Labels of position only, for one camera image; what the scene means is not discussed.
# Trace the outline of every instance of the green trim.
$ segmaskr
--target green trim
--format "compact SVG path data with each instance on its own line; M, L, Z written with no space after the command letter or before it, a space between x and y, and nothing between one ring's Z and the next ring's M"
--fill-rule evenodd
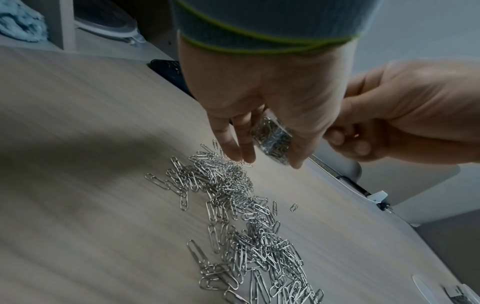
M255 39L270 41L270 42L286 43L286 44L305 44L305 45L308 45L309 48L311 48L312 44L315 44L315 45L339 44L346 41L350 41L351 39L359 36L359 35L354 35L350 37L325 38L325 39L303 39L303 38L296 39L296 38L282 38L282 37L276 37L276 36L269 36L269 35L259 34L259 33L250 32L250 31L233 27L231 25L217 21L203 13L196 11L195 9L189 7L187 4L183 3L181 0L174 0L174 1L178 3L182 8L189 11L190 13L197 16L198 18L203 19L204 21L207 21L221 29L231 31L240 35L252 37Z
M180 32L180 35L183 39L185 39L189 43L191 43L191 44L193 44L197 47L200 47L202 49L207 49L207 50L210 50L210 51L220 52L220 53L250 54L250 55L254 55L254 54L259 54L259 55L260 54L288 54L288 53L307 52L307 51L312 51L312 50L323 48L323 47L330 46L330 45L346 43L346 42L349 42L350 40L353 40L353 39L358 37L358 36L348 37L348 38L345 38L344 41L338 41L338 42L335 42L335 43L324 42L324 43L318 43L318 44L315 44L315 45L309 45L309 46L304 46L304 47L292 47L292 48L288 48L288 49L247 50L247 49L227 49L227 48L223 48L223 47L211 46L211 45L205 44L203 42L193 40L193 39L185 36L181 32Z

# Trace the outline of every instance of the blue cloth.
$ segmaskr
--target blue cloth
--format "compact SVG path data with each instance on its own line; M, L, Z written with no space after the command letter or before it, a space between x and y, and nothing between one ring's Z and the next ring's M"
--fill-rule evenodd
M46 41L44 17L20 0L0 0L0 33L28 42Z
M382 0L171 0L175 23L199 45L287 51L359 36Z

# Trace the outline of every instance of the gray sleeve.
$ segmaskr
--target gray sleeve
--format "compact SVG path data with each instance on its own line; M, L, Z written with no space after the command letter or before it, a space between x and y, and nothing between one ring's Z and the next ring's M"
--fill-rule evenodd
M231 53L306 51L350 41L382 0L171 0L188 41Z

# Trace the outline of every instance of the sweater cuff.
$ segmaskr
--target sweater cuff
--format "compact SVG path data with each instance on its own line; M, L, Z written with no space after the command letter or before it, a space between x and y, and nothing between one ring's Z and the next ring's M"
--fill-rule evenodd
M218 52L293 53L342 44L368 26L381 0L171 0L180 34Z

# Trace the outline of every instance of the desk surface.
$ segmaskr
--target desk surface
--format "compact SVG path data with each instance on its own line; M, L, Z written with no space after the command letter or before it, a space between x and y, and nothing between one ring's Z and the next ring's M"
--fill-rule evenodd
M224 303L186 247L211 253L206 196L182 212L144 179L211 142L201 107L142 62L0 54L0 302ZM406 223L328 176L263 155L249 176L324 303L423 303L416 273L458 282Z

